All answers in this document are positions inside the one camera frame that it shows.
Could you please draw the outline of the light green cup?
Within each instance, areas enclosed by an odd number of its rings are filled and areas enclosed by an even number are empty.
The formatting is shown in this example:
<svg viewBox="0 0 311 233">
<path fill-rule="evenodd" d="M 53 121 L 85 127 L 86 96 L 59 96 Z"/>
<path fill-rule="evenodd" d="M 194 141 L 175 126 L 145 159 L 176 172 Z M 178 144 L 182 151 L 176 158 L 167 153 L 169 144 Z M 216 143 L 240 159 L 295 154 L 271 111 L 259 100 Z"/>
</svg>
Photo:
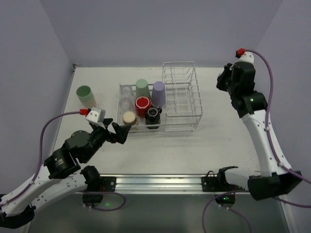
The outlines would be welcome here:
<svg viewBox="0 0 311 233">
<path fill-rule="evenodd" d="M 77 88 L 76 95 L 80 102 L 89 102 L 94 98 L 91 88 L 87 85 L 82 85 Z"/>
</svg>

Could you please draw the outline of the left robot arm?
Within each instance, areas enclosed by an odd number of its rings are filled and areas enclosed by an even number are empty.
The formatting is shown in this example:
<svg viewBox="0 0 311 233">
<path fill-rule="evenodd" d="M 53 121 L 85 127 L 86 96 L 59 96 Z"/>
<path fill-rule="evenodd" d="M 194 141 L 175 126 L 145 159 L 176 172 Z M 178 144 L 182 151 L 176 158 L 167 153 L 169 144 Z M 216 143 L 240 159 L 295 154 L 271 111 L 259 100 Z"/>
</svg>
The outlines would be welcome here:
<svg viewBox="0 0 311 233">
<path fill-rule="evenodd" d="M 81 168 L 104 142 L 124 144 L 130 126 L 119 126 L 111 118 L 91 122 L 92 132 L 75 131 L 45 161 L 35 174 L 14 191 L 0 197 L 0 225 L 17 229 L 33 220 L 35 213 L 75 192 L 83 193 L 83 203 L 102 201 L 103 180 L 95 166 Z"/>
</svg>

